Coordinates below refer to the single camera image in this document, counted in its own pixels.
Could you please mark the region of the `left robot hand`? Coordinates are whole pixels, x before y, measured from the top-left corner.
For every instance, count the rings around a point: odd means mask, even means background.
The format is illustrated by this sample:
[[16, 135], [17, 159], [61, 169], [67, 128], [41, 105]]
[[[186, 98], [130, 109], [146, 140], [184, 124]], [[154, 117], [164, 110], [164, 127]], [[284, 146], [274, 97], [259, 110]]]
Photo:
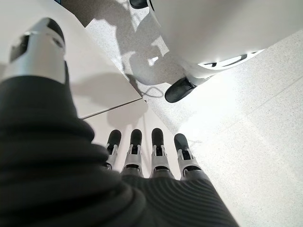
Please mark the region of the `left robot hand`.
[[45, 17], [11, 47], [0, 84], [0, 224], [3, 227], [235, 227], [186, 137], [174, 143], [181, 179], [152, 131], [152, 170], [142, 175], [142, 133], [132, 131], [121, 172], [121, 132], [105, 147], [77, 116], [65, 40]]

